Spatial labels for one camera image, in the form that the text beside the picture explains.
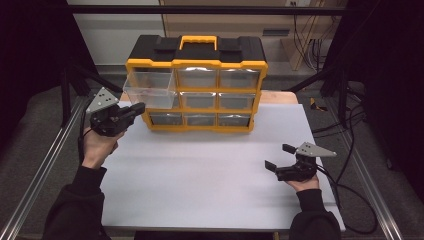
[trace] human hand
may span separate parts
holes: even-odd
[[[319,189],[319,180],[316,174],[311,179],[303,182],[287,181],[286,183],[290,185],[296,192],[307,189]]]
[[[84,134],[84,161],[82,166],[99,169],[106,157],[118,148],[118,139],[124,136],[125,132],[121,132],[115,137],[106,137],[86,128]]]

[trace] white wall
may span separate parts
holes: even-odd
[[[159,5],[158,0],[68,0],[70,5]],[[164,36],[161,15],[74,14],[96,65],[124,65],[142,34]]]

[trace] aluminum rail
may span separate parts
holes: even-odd
[[[38,194],[40,193],[44,182],[46,181],[52,166],[54,165],[57,156],[62,150],[63,144],[68,138],[69,132],[78,119],[79,113],[83,111],[85,103],[87,101],[86,97],[77,97],[73,109],[72,116],[69,119],[68,123],[62,127],[56,139],[53,141],[49,151],[47,152],[43,162],[37,170],[34,178],[32,179],[31,184],[27,188],[24,196],[22,197],[19,205],[16,207],[15,212],[10,217],[9,221],[1,231],[0,239],[1,240],[13,240],[19,233],[29,211],[31,210]]]
[[[337,107],[334,100],[330,100],[328,98],[325,99],[327,106],[334,118],[337,121],[338,116],[335,113]],[[339,125],[339,130],[342,132],[343,128]],[[343,143],[346,149],[350,148],[350,143],[352,142],[352,136],[349,131],[344,131],[341,133],[343,137]],[[352,151],[351,161],[353,166],[355,167],[355,172],[358,174],[359,180],[364,188],[365,194],[368,197],[371,205],[373,206],[378,221],[380,223],[381,229],[383,230],[386,238],[388,240],[403,240],[402,234],[393,219],[392,214],[390,213],[389,208],[386,205],[386,202],[383,199],[380,191],[377,188],[373,178],[368,172],[367,167],[364,164],[364,161],[361,158],[361,155],[354,147]]]
[[[346,16],[367,13],[345,7],[181,6],[181,5],[48,5],[45,10],[75,14],[229,14]]]

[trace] white table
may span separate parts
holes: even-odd
[[[137,118],[104,165],[103,224],[137,230],[289,229],[300,212],[298,199],[265,169],[264,160],[293,165],[295,156],[281,146],[305,141],[314,143],[299,104],[261,103],[251,133],[155,132]],[[318,177],[326,209],[345,230],[327,178]]]

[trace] black sleeve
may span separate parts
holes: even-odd
[[[105,173],[105,168],[78,168],[74,181],[62,188],[47,215],[43,240],[110,239],[101,224],[105,196],[100,184]]]
[[[290,240],[341,239],[340,226],[333,213],[324,208],[321,189],[297,192],[302,212],[293,219]]]

